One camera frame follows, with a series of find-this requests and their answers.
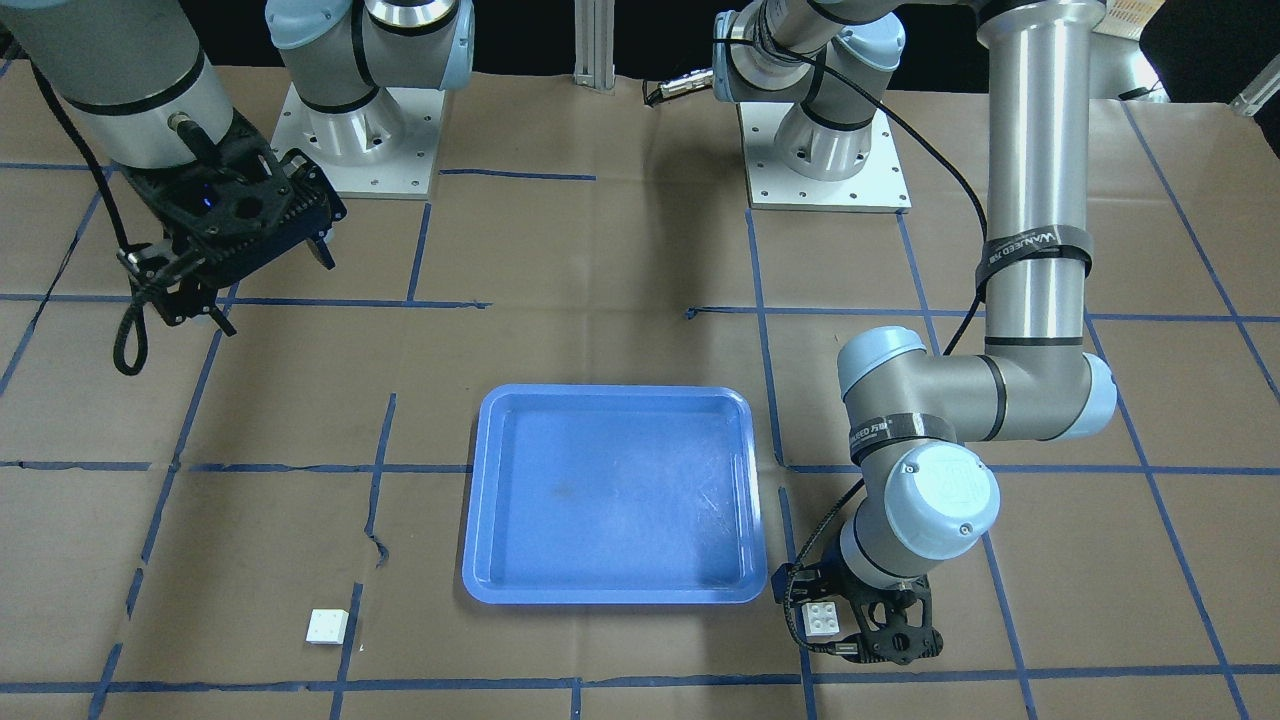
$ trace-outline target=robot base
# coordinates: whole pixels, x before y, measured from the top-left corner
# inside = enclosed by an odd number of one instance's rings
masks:
[[[392,87],[388,92],[399,104],[404,127],[408,128],[408,136],[394,155],[371,165],[338,165],[316,152],[311,154],[342,197],[426,200],[430,196],[444,120],[444,92],[407,87]],[[291,147],[306,150],[307,131],[306,106],[291,85],[275,135],[271,136],[271,147],[276,152]]]
[[[876,113],[872,120],[874,140],[861,172],[847,181],[822,182],[796,173],[778,156],[773,136],[790,109],[785,102],[739,104],[751,208],[837,213],[897,213],[911,208],[883,113]]]

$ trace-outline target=blue tape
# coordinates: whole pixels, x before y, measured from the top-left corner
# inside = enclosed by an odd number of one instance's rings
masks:
[[[381,568],[387,564],[387,557],[390,551],[383,544],[383,541],[378,539],[374,534],[374,521],[378,519],[378,497],[383,491],[383,464],[387,461],[387,441],[392,436],[392,421],[396,419],[396,393],[393,392],[387,400],[387,415],[383,418],[383,430],[378,436],[378,455],[374,457],[374,474],[372,480],[369,483],[369,520],[365,523],[365,536],[374,541],[378,546],[378,565]]]
[[[138,602],[138,593],[142,592],[142,568],[133,570],[133,582],[129,583],[129,596],[124,598],[124,615],[133,619],[133,606]]]
[[[408,275],[408,292],[404,293],[406,302],[412,302],[413,296],[417,295],[417,275],[422,272],[422,255],[426,254],[426,231],[430,224],[431,204],[426,202],[422,205],[422,224],[417,228],[417,249],[413,251],[413,268]]]
[[[102,715],[102,706],[106,705],[106,693],[115,676],[115,664],[120,661],[120,650],[124,646],[115,643],[111,652],[106,653],[106,665],[102,666],[102,678],[93,689],[93,697],[88,701],[88,720],[97,720]]]
[[[726,685],[799,685],[803,683],[800,675],[795,674],[768,674],[768,675],[687,675],[687,676],[631,676],[611,678],[608,680],[584,680],[584,688],[689,688],[689,687],[726,687]]]
[[[782,511],[782,539],[787,546],[787,561],[796,562],[795,527],[791,523],[791,500],[787,497],[787,488],[778,488],[778,509]],[[795,610],[796,629],[804,639],[804,624],[800,619],[800,610]],[[808,720],[818,720],[818,696],[813,689],[813,664],[809,651],[799,648],[800,652],[800,685],[804,691],[804,708]]]
[[[1221,675],[1217,665],[1142,665],[1134,667],[1050,667],[1029,670],[1037,680],[1068,680],[1076,678],[1180,678],[1192,675]]]
[[[349,680],[346,692],[365,691],[563,691],[573,687],[573,678],[402,678],[389,680]]]
[[[819,673],[813,680],[819,685],[854,685],[872,683],[989,683],[1016,680],[1016,670],[942,670],[934,673]]]
[[[582,719],[582,678],[573,678],[573,692],[568,696],[568,720]]]
[[[297,692],[333,692],[338,683],[333,680],[298,682],[287,680],[282,683],[156,683],[156,682],[129,682],[111,683],[110,693],[297,693]]]
[[[81,170],[88,172],[88,165],[68,163],[0,163],[0,170]]]
[[[440,170],[442,176],[488,176],[495,178],[521,178],[521,179],[559,179],[559,181],[582,181],[582,182],[595,182],[595,176],[577,176],[577,174],[564,174],[564,173],[520,173],[511,170],[486,170],[483,168],[454,168],[451,170]]]
[[[343,300],[319,297],[242,297],[232,301],[232,305],[284,305],[303,307],[420,307],[435,310],[485,310],[493,302],[480,302],[477,300],[449,302],[433,300]]]
[[[1023,705],[1027,706],[1028,720],[1036,720],[1036,697],[1032,694],[1030,675],[1027,674],[1027,661],[1023,659],[1023,644],[1018,641],[1018,628],[1014,626],[1014,612],[1009,607],[1009,594],[1005,592],[1005,578],[1000,574],[1000,562],[996,561],[996,548],[991,542],[991,533],[983,533],[982,548],[987,555],[987,566],[991,569],[991,580],[996,585],[996,600],[1000,603],[1000,615],[1005,620],[1005,633],[1009,635],[1009,651],[1014,656],[1014,669],[1018,673],[1018,685],[1023,691]]]
[[[471,465],[408,465],[384,462],[383,473],[406,473],[420,475],[470,475]]]
[[[1240,332],[1240,337],[1244,338],[1244,345],[1249,348],[1249,355],[1253,356],[1253,363],[1257,364],[1258,370],[1262,372],[1263,379],[1267,382],[1267,387],[1271,388],[1271,395],[1275,396],[1276,402],[1280,402],[1280,388],[1276,387],[1275,378],[1271,377],[1271,370],[1267,369],[1267,364],[1262,360],[1262,355],[1258,352],[1258,347],[1253,343],[1253,337],[1249,334],[1248,328],[1240,322],[1240,314],[1235,310],[1235,304],[1231,302],[1231,296],[1226,292],[1226,286],[1222,284],[1221,278],[1217,277],[1217,270],[1213,269],[1213,263],[1208,259],[1208,252],[1204,251],[1204,246],[1199,241],[1199,236],[1196,234],[1196,229],[1192,227],[1190,219],[1183,210],[1183,204],[1178,200],[1178,193],[1174,192],[1174,187],[1169,184],[1169,178],[1165,177],[1164,168],[1160,167],[1160,161],[1156,160],[1156,154],[1152,152],[1151,145],[1147,143],[1147,137],[1142,133],[1142,128],[1138,127],[1138,120],[1133,117],[1133,111],[1129,106],[1120,104],[1120,109],[1124,110],[1125,118],[1129,120],[1129,127],[1133,128],[1134,135],[1138,136],[1138,142],[1142,145],[1143,152],[1147,154],[1147,159],[1151,160],[1151,167],[1156,170],[1156,177],[1160,178],[1160,184],[1165,186],[1165,192],[1169,193],[1169,200],[1174,204],[1174,210],[1178,211],[1178,218],[1183,222],[1183,228],[1187,229],[1187,234],[1192,238],[1192,245],[1196,246],[1196,254],[1199,255],[1201,263],[1204,264],[1204,269],[1208,270],[1208,277],[1213,281],[1213,287],[1217,288],[1217,293],[1222,297],[1222,304],[1226,305],[1226,311],[1235,320],[1235,328]],[[1244,714],[1243,702],[1236,703],[1242,715]]]
[[[223,305],[223,313],[230,315],[229,301],[236,299],[239,283],[232,286],[228,292],[228,304]],[[214,369],[214,357],[223,342],[223,331],[214,332],[209,341],[209,351],[205,354],[205,364],[200,368],[200,377],[196,379],[196,389],[191,393],[191,402],[187,405],[187,415],[182,420],[182,429],[178,432],[178,443],[173,448],[173,457],[169,461],[169,470],[165,473],[164,484],[160,486],[160,496],[156,497],[156,506],[151,514],[151,525],[147,528],[147,538],[142,543],[142,564],[151,561],[151,552],[155,550],[156,537],[160,534],[160,519],[164,516],[164,506],[169,502],[169,492],[173,491],[174,477],[182,466],[182,451],[187,448],[187,439],[191,437],[191,425],[196,421],[196,411],[200,410],[200,400],[205,395],[205,386],[209,383],[209,374]]]
[[[87,694],[97,683],[0,683],[0,694]]]
[[[356,623],[360,620],[360,598],[364,594],[364,584],[356,583],[352,585],[347,632],[342,637],[342,660],[338,662],[338,679],[333,689],[333,705],[329,706],[329,720],[339,720],[342,717],[342,696],[347,689],[347,673],[351,670],[351,651],[356,644]]]
[[[1125,113],[1129,113],[1128,108],[1124,108]],[[1133,123],[1133,115],[1129,115],[1129,122]],[[1134,124],[1134,131],[1137,131],[1137,124]],[[1093,347],[1097,351],[1098,357],[1106,363],[1107,356],[1102,348],[1102,338],[1098,337],[1098,329],[1093,324],[1093,318],[1091,318],[1088,310],[1084,313],[1084,327],[1089,332],[1089,337],[1093,340]],[[1151,497],[1156,501],[1156,510],[1160,512],[1160,521],[1165,525],[1165,533],[1169,536],[1169,542],[1172,544],[1174,556],[1178,557],[1178,565],[1181,568],[1183,578],[1187,582],[1187,589],[1192,593],[1192,600],[1196,602],[1196,611],[1199,612],[1201,623],[1204,625],[1204,634],[1208,635],[1210,644],[1213,647],[1213,655],[1217,657],[1217,665],[1222,675],[1226,678],[1226,687],[1231,692],[1231,700],[1235,702],[1235,710],[1240,714],[1242,720],[1247,720],[1249,716],[1248,710],[1244,707],[1244,698],[1240,696],[1240,687],[1235,682],[1235,675],[1231,673],[1231,666],[1226,660],[1226,651],[1222,648],[1222,642],[1217,637],[1217,630],[1213,628],[1213,620],[1208,616],[1208,609],[1204,606],[1204,598],[1201,596],[1199,585],[1196,584],[1196,577],[1192,574],[1192,568],[1187,561],[1187,555],[1183,552],[1183,543],[1178,539],[1178,532],[1174,529],[1172,518],[1169,515],[1169,509],[1165,506],[1165,498],[1161,496],[1160,484],[1156,483],[1156,474],[1151,469],[1151,462],[1147,460],[1147,451],[1142,446],[1142,438],[1138,437],[1138,427],[1133,421],[1133,415],[1129,413],[1129,406],[1124,401],[1124,393],[1117,393],[1116,407],[1120,410],[1120,416],[1124,419],[1125,429],[1129,430],[1129,438],[1133,441],[1133,448],[1138,454],[1138,461],[1146,469],[1147,487],[1151,489]]]
[[[760,278],[760,251],[755,245],[755,218],[746,209],[746,240],[751,249],[751,279],[755,283],[755,322],[760,331],[760,355],[764,359],[764,392],[769,401],[769,429],[773,433],[773,459],[786,465],[782,452],[782,424],[778,420],[778,393],[773,384],[773,354],[769,351],[769,324],[764,316],[764,282]]]
[[[1231,665],[1236,675],[1280,675],[1280,665]],[[1217,665],[1135,665],[1126,667],[1037,667],[1028,669],[1033,680],[1066,680],[1080,678],[1176,678],[1215,676]],[[872,683],[983,683],[1016,680],[1016,670],[938,670],[927,673],[814,673],[818,685]],[[169,683],[156,680],[110,682],[108,694],[118,693],[201,693],[201,692],[344,692],[366,691],[509,691],[509,689],[573,689],[581,688],[680,688],[724,685],[799,685],[797,674],[765,675],[637,675],[582,680],[580,678],[404,678],[384,680],[284,680],[278,683]],[[0,694],[88,694],[101,683],[0,683]]]
[[[0,468],[20,468],[23,470],[90,470],[95,473],[146,473],[150,462],[87,462],[87,461],[40,461],[40,460],[0,460]]]
[[[938,332],[933,328],[933,313],[929,310],[929,300],[924,295],[924,281],[920,279],[920,268],[915,263],[915,251],[911,250],[911,234],[906,232],[906,220],[902,218],[902,211],[899,210],[897,215],[897,232],[902,236],[902,250],[906,251],[906,264],[911,268],[911,282],[915,283],[915,296],[920,301],[920,314],[924,316],[924,327],[929,331],[929,346],[933,348],[934,355],[942,352],[942,347],[938,345]]]
[[[197,462],[188,465],[191,473],[371,473],[372,465],[283,465],[278,462]]]
[[[0,300],[17,301],[17,302],[31,302],[33,300],[44,300],[44,293],[40,292],[3,292],[0,293]],[[129,302],[132,300],[127,295],[63,295],[55,293],[49,296],[50,302]]]

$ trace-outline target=plastic tray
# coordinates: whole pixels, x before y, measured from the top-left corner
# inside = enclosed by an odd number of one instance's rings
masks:
[[[503,386],[462,580],[483,602],[748,602],[768,570],[751,410],[728,388]]]

